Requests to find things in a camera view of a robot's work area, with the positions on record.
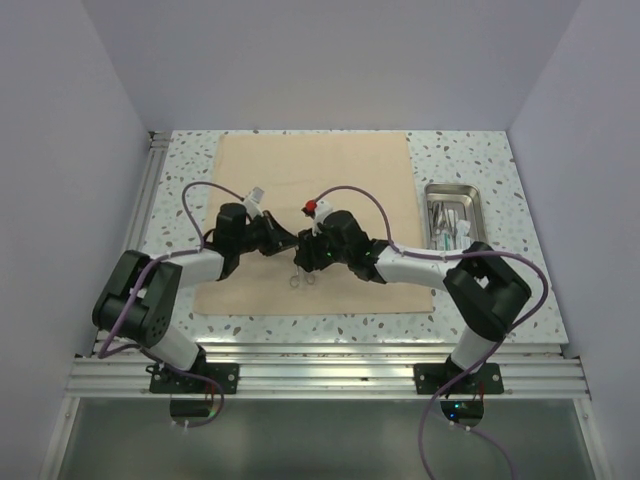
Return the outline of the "curved tweezers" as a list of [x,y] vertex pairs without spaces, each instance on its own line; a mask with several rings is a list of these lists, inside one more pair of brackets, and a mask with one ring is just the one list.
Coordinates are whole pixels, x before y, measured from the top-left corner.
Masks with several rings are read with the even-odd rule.
[[436,235],[442,232],[451,232],[450,216],[443,202],[432,203],[430,226],[431,231]]

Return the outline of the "stainless steel tray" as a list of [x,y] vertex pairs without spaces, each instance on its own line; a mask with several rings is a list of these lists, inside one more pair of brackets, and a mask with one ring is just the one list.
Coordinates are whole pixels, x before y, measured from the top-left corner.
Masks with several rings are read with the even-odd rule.
[[[433,202],[443,202],[452,224],[451,232],[431,231]],[[427,247],[434,250],[468,248],[474,241],[487,243],[480,191],[461,183],[431,183],[424,188]]]

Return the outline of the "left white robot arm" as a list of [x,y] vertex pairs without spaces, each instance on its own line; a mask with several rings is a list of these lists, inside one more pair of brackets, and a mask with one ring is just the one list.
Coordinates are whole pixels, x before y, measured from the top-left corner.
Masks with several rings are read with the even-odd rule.
[[242,255],[257,251],[273,256],[295,247],[297,239],[270,212],[226,203],[203,240],[196,249],[157,257],[136,250],[121,255],[92,311],[93,324],[108,333],[101,358],[117,352],[109,348],[114,338],[124,338],[173,367],[172,379],[185,392],[205,386],[202,348],[172,325],[178,292],[225,280]]

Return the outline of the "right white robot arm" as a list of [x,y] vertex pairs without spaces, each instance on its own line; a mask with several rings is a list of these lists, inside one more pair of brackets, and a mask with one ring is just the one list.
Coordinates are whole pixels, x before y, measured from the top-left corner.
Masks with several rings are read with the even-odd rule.
[[431,250],[396,251],[388,240],[369,237],[350,212],[339,210],[298,233],[294,263],[307,273],[342,264],[362,281],[448,293],[465,329],[449,356],[445,379],[451,389],[464,393],[480,382],[484,357],[504,340],[532,291],[483,242],[453,256],[448,260]]

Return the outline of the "beige cloth mat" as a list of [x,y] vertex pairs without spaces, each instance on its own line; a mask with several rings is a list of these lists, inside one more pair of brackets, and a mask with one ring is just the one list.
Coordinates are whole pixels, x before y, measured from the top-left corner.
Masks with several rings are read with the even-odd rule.
[[[373,239],[425,244],[419,190],[402,133],[224,135],[213,180],[238,194],[261,188],[261,208],[293,234],[312,226],[302,210],[314,201],[351,212]],[[242,256],[229,278],[196,288],[194,312],[307,316],[433,310],[426,287],[364,282],[340,264],[316,273],[313,283],[292,286],[293,259],[291,250]]]

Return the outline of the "hemostat forceps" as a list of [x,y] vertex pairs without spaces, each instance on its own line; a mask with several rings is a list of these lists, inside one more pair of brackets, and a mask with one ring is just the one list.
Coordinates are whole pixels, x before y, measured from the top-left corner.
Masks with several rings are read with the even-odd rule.
[[316,277],[313,273],[306,272],[299,266],[295,266],[294,274],[289,278],[291,288],[299,288],[302,284],[313,286],[316,284]]

